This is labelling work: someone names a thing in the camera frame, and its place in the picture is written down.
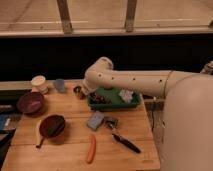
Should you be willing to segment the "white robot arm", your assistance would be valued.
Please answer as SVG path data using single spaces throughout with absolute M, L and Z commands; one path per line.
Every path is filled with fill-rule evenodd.
M 85 71 L 83 92 L 99 87 L 165 99 L 161 171 L 213 171 L 213 75 L 116 71 L 109 58 L 101 57 Z

